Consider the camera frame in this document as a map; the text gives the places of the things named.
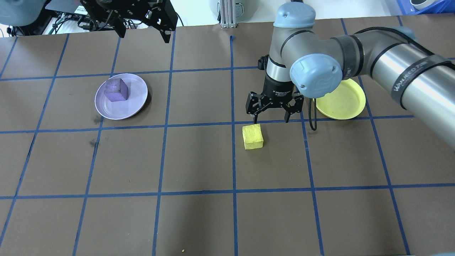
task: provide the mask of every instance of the purple block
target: purple block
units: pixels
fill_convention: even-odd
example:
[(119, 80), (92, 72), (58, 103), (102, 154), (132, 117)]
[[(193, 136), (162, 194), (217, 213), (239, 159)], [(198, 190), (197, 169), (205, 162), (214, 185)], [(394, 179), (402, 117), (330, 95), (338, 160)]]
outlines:
[(104, 95), (112, 101), (125, 101), (128, 99), (128, 86), (121, 78), (108, 79), (104, 87)]

